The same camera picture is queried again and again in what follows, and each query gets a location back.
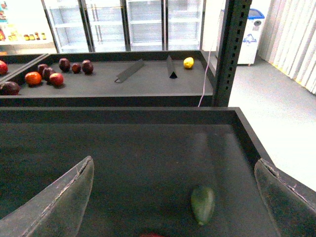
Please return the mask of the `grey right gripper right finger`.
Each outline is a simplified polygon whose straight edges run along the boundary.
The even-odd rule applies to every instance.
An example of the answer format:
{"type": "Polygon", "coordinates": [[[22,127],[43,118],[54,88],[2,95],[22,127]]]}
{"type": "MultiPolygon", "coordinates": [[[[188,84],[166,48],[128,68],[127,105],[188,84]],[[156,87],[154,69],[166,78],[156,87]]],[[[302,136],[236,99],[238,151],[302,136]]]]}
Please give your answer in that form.
{"type": "Polygon", "coordinates": [[[260,196],[280,237],[316,235],[316,192],[261,158],[254,167],[260,196]]]}

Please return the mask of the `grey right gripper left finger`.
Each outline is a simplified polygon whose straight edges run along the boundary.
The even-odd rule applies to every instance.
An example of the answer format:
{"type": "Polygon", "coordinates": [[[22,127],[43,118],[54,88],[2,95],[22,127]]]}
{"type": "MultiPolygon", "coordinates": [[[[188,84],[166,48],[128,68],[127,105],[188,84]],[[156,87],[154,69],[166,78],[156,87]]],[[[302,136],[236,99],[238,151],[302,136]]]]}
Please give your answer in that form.
{"type": "Polygon", "coordinates": [[[75,237],[80,229],[94,179],[87,156],[0,221],[2,237],[75,237]]]}

